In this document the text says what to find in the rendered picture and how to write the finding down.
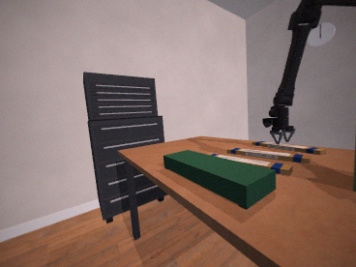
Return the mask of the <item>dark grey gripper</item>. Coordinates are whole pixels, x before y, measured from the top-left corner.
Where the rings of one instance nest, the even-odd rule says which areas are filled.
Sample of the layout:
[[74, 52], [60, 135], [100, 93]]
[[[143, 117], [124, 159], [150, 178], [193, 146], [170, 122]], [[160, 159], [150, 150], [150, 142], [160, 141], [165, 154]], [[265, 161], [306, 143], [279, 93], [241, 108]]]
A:
[[[293, 134], [295, 133], [295, 129], [293, 126], [288, 126], [288, 117], [283, 117], [283, 119], [281, 117], [277, 117], [277, 118], [280, 118], [280, 126], [272, 127], [272, 131], [270, 131], [270, 134], [274, 138], [276, 144], [280, 144], [282, 140], [282, 136], [284, 137], [285, 142], [288, 142], [290, 138], [293, 136]], [[282, 130], [282, 132], [280, 132], [280, 130]], [[285, 133], [290, 133], [288, 139], [286, 139]], [[278, 141], [276, 140], [275, 134], [279, 135]]]

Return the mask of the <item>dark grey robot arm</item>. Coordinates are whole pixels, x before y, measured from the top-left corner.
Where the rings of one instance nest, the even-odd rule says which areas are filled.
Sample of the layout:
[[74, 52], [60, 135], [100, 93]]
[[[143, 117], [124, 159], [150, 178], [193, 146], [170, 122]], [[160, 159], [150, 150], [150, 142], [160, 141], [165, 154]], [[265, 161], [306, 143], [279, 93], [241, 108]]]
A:
[[[305, 6], [307, 5], [306, 9]], [[287, 117], [288, 107], [292, 106], [295, 80], [302, 60], [310, 31], [318, 26], [322, 6], [356, 7], [356, 0], [302, 0], [293, 12], [287, 30], [292, 30], [292, 40], [288, 52], [282, 82], [273, 99], [274, 106], [269, 110], [270, 117]], [[306, 24], [308, 25], [299, 25]], [[279, 105], [279, 106], [275, 106]], [[263, 125], [268, 128], [280, 126], [280, 118], [264, 118]]]

